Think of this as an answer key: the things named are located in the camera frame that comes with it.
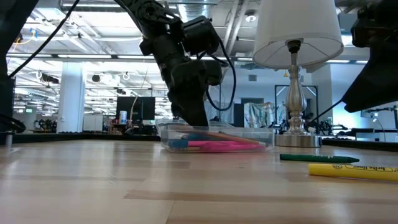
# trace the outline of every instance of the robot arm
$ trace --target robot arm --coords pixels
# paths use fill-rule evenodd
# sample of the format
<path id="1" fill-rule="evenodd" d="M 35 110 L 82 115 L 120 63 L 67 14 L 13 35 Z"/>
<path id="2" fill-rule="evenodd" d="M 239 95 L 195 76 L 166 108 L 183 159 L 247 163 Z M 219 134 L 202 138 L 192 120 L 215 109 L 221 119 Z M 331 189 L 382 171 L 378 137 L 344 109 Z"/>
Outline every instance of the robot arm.
<path id="1" fill-rule="evenodd" d="M 155 0 L 115 0 L 144 35 L 140 49 L 153 54 L 169 89 L 173 114 L 192 126 L 207 126 L 203 95 L 220 84 L 221 65 L 187 56 L 217 51 L 220 38 L 204 16 L 183 23 Z"/>

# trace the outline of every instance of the clear plastic box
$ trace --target clear plastic box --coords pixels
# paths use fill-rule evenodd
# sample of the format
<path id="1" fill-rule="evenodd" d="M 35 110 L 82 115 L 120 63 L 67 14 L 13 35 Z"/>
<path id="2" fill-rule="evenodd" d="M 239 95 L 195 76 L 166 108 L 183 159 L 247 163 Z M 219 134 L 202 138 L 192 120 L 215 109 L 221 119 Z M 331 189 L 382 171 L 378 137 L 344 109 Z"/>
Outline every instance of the clear plastic box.
<path id="1" fill-rule="evenodd" d="M 163 147 L 170 152 L 266 152 L 274 148 L 274 132 L 264 128 L 234 128 L 220 123 L 192 127 L 182 123 L 157 125 Z"/>

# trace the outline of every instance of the white column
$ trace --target white column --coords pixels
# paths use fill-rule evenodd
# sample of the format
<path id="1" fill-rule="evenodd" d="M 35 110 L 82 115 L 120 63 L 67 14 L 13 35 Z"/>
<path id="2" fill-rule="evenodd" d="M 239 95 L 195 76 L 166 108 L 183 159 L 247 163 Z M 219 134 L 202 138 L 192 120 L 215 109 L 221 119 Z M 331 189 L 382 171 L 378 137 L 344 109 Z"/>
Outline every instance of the white column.
<path id="1" fill-rule="evenodd" d="M 83 63 L 64 62 L 62 67 L 57 132 L 82 132 L 86 74 Z"/>

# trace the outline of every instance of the table lamp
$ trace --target table lamp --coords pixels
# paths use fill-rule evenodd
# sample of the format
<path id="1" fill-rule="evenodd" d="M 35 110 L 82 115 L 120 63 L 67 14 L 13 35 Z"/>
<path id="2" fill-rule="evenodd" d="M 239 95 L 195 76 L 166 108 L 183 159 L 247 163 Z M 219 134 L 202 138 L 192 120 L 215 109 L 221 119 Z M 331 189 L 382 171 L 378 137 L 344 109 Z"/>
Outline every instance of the table lamp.
<path id="1" fill-rule="evenodd" d="M 299 71 L 326 62 L 343 49 L 334 0 L 262 0 L 253 60 L 290 73 L 286 99 L 290 128 L 275 138 L 277 146 L 320 147 L 319 136 L 304 130 L 307 101 Z"/>

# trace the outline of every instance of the wooden table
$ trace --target wooden table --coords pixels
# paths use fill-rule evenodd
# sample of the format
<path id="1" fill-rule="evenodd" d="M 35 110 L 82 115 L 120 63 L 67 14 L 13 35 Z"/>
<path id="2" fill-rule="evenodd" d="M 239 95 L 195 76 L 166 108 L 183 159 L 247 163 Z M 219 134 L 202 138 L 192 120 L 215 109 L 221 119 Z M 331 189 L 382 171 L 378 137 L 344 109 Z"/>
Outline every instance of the wooden table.
<path id="1" fill-rule="evenodd" d="M 398 223 L 398 184 L 313 177 L 279 153 L 352 156 L 398 167 L 393 152 L 324 146 L 170 154 L 157 142 L 16 144 L 0 154 L 1 223 Z"/>

